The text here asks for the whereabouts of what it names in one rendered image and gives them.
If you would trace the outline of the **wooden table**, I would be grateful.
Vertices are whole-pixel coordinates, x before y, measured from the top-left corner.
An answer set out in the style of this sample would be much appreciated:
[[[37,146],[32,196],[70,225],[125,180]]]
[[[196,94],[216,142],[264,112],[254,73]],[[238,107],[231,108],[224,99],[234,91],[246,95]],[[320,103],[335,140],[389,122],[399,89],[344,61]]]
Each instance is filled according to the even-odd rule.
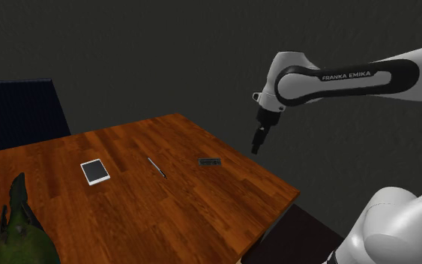
[[[178,113],[0,151],[0,215],[20,173],[61,264],[236,264],[299,194]]]

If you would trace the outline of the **dark blue chair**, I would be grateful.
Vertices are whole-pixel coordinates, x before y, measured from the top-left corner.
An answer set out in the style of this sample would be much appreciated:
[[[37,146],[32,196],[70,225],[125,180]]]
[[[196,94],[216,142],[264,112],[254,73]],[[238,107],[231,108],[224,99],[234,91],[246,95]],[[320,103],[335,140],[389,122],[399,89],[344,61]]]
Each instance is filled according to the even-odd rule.
[[[70,135],[52,79],[0,80],[0,151]]]

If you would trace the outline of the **silver pen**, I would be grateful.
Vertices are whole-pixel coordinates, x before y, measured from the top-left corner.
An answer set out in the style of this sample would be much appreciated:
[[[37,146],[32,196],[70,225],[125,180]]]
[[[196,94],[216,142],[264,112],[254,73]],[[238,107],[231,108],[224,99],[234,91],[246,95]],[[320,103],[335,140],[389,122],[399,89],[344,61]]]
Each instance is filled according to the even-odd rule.
[[[162,175],[162,177],[163,177],[163,178],[168,179],[168,178],[167,178],[167,176],[166,176],[166,174],[165,174],[165,172],[164,172],[164,171],[162,171],[162,169],[161,169],[161,168],[159,168],[159,166],[158,166],[158,165],[156,165],[156,163],[155,163],[155,162],[153,162],[153,160],[152,160],[150,157],[148,157],[148,161],[152,164],[152,166],[154,166],[154,167],[155,167],[155,169],[159,172],[159,174],[161,174],[161,175]]]

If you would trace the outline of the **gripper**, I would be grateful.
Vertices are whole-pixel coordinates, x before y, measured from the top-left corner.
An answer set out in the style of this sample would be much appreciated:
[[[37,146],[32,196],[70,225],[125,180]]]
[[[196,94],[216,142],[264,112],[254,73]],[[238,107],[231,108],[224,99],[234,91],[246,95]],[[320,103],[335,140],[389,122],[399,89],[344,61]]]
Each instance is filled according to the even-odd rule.
[[[253,154],[258,154],[259,148],[264,143],[271,126],[278,124],[280,116],[281,112],[273,112],[263,107],[258,109],[256,120],[260,123],[260,126],[256,129],[253,137],[251,148]]]

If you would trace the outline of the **white tablet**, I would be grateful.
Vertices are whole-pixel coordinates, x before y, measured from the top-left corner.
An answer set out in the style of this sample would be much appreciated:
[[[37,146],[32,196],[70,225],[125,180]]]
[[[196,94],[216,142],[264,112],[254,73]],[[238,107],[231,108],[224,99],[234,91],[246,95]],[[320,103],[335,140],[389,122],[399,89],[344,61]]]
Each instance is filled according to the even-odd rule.
[[[110,179],[110,175],[101,159],[90,160],[80,164],[89,186]]]

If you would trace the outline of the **green plant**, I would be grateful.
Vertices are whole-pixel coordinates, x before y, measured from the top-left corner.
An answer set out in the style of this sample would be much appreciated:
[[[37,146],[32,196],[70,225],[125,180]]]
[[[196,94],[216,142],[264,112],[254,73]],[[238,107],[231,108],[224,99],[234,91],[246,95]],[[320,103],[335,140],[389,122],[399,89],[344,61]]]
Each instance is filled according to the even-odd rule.
[[[11,182],[0,215],[0,264],[61,264],[54,242],[28,204],[25,174]]]

